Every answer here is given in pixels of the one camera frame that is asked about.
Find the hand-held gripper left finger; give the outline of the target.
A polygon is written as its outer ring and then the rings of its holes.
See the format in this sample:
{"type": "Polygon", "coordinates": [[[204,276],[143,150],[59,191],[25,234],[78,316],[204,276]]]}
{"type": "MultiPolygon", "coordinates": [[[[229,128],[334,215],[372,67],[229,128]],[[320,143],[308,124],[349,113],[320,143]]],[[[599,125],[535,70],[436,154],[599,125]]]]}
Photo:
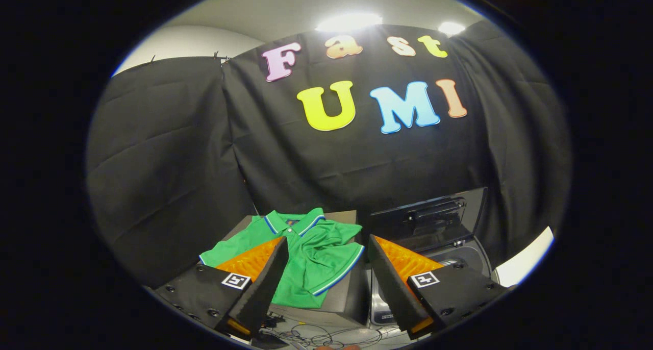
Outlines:
{"type": "Polygon", "coordinates": [[[288,257],[287,239],[273,238],[216,268],[196,264],[153,295],[207,330],[251,340],[263,326],[288,257]]]}

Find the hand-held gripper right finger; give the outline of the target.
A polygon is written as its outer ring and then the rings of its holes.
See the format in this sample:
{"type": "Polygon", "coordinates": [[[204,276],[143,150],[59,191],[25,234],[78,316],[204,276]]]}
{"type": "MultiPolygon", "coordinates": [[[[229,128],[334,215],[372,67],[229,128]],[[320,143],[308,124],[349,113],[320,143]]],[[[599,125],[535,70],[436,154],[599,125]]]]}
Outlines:
{"type": "Polygon", "coordinates": [[[460,260],[443,265],[375,235],[367,252],[396,324],[413,340],[457,326],[510,292],[460,260]]]}

